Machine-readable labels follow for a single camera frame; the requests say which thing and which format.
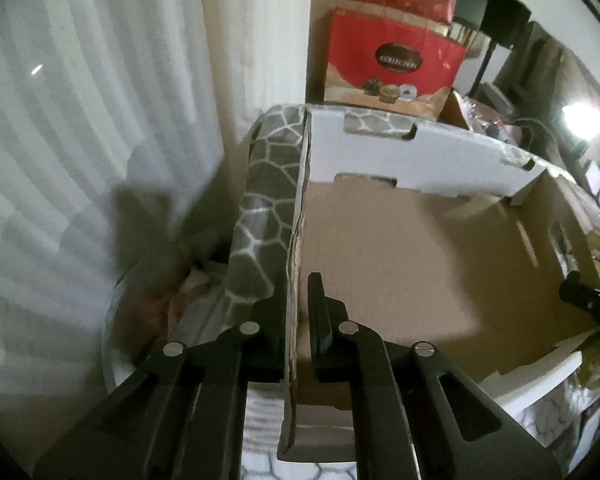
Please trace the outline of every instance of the white cardboard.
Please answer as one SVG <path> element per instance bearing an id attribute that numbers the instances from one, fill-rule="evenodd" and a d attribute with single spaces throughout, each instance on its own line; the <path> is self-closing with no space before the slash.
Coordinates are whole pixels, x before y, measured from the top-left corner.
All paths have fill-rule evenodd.
<path id="1" fill-rule="evenodd" d="M 520 413 L 542 399 L 580 367 L 582 353 L 576 349 L 595 332 L 596 330 L 590 330 L 566 339 L 550 354 L 506 375 L 494 373 L 483 380 L 480 387 L 509 415 Z"/>
<path id="2" fill-rule="evenodd" d="M 394 178 L 397 187 L 442 196 L 513 196 L 545 169 L 522 169 L 529 153 L 489 137 L 423 121 L 413 140 L 351 134 L 344 111 L 313 108 L 309 179 L 333 182 L 338 174 Z"/>

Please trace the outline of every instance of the metal screw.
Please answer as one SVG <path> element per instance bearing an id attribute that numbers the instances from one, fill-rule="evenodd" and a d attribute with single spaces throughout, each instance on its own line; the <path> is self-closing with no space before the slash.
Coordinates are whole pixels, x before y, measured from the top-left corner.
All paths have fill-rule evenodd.
<path id="1" fill-rule="evenodd" d="M 358 331 L 358 325 L 353 321 L 343 321 L 338 325 L 338 330 L 343 334 L 354 335 Z"/>
<path id="2" fill-rule="evenodd" d="M 177 341 L 171 341 L 162 348 L 162 353 L 167 357 L 176 357 L 184 352 L 184 345 Z"/>
<path id="3" fill-rule="evenodd" d="M 416 354 L 420 357 L 431 357 L 435 351 L 436 349 L 433 348 L 433 345 L 426 341 L 422 341 L 416 345 Z"/>
<path id="4" fill-rule="evenodd" d="M 257 334 L 260 331 L 260 325 L 255 321 L 247 321 L 240 325 L 240 332 L 244 335 L 253 335 Z"/>

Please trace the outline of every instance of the cardboard box flap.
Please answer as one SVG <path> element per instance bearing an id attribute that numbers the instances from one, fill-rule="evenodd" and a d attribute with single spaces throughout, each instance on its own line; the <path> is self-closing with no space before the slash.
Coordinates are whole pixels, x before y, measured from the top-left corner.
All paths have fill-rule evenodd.
<path id="1" fill-rule="evenodd" d="M 548 175 L 520 208 L 365 178 L 310 182 L 300 247 L 300 384 L 312 382 L 305 321 L 306 277 L 314 271 L 351 319 L 398 344 L 430 340 L 477 381 L 530 364 L 592 328 L 585 312 L 558 297 L 564 275 L 554 224 L 582 279 L 597 281 L 586 238 L 560 200 Z"/>
<path id="2" fill-rule="evenodd" d="M 339 110 L 314 108 L 311 117 L 312 132 L 319 132 L 312 136 L 311 182 L 366 174 L 442 196 L 513 196 L 544 171 L 544 164 L 513 146 L 429 121 L 396 138 L 347 133 Z"/>

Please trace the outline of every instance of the cardboard box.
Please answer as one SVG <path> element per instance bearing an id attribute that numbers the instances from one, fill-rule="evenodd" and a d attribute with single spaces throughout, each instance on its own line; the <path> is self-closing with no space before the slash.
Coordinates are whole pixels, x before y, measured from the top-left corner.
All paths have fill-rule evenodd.
<path id="1" fill-rule="evenodd" d="M 448 25 L 426 20 L 408 12 L 397 9 L 365 4 L 353 0 L 311 0 L 311 15 L 309 16 L 309 48 L 307 55 L 307 85 L 306 98 L 308 102 L 322 103 L 324 101 L 324 83 L 327 72 L 327 57 L 329 36 L 333 9 L 362 12 L 377 18 L 388 18 L 395 22 L 422 27 L 439 35 L 446 36 L 450 32 Z"/>
<path id="2" fill-rule="evenodd" d="M 293 462 L 354 460 L 348 384 L 318 384 L 310 365 L 310 272 L 350 319 L 398 344 L 430 340 L 510 413 L 579 366 L 594 328 L 558 298 L 574 263 L 599 286 L 567 174 L 446 124 L 350 133 L 345 114 L 312 108 L 306 123 L 279 453 Z"/>

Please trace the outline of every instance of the black speaker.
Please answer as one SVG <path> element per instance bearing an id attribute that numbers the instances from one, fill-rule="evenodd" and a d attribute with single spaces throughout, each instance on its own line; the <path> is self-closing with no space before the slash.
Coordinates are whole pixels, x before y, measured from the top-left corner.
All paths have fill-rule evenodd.
<path id="1" fill-rule="evenodd" d="M 529 8 L 519 0 L 488 0 L 480 30 L 506 48 L 513 47 L 531 17 Z"/>

